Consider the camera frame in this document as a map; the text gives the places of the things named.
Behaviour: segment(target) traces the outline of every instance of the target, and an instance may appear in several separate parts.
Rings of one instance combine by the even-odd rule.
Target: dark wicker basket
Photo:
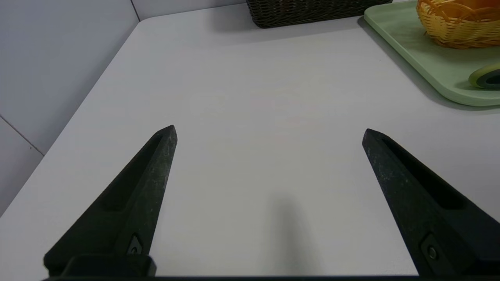
[[[368,7],[393,0],[246,0],[253,22],[274,28],[361,16]]]

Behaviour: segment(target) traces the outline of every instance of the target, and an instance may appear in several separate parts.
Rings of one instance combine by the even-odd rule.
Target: green tray
[[[500,105],[500,91],[468,81],[474,71],[500,63],[500,47],[441,47],[425,35],[416,6],[417,1],[373,6],[364,19],[445,98],[475,107]]]

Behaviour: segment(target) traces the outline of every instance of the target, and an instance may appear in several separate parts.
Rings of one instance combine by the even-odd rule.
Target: table surface
[[[0,217],[1,279],[46,277],[43,255],[171,124],[158,275],[417,274],[365,130],[499,219],[498,113],[441,97],[362,18],[258,29],[243,4],[146,19]]]

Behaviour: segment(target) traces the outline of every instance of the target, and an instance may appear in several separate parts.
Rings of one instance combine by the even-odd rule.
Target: wicker basket
[[[253,22],[274,28],[361,16],[371,6],[393,0],[246,0]]]
[[[443,47],[467,49],[500,45],[500,8],[474,9],[464,5],[465,2],[418,0],[416,10],[429,36]]]

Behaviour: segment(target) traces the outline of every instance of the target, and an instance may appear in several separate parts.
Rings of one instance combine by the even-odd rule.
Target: screw
[[[438,259],[438,251],[433,246],[429,246],[427,248],[427,254],[429,255],[429,258],[432,260],[437,260]]]

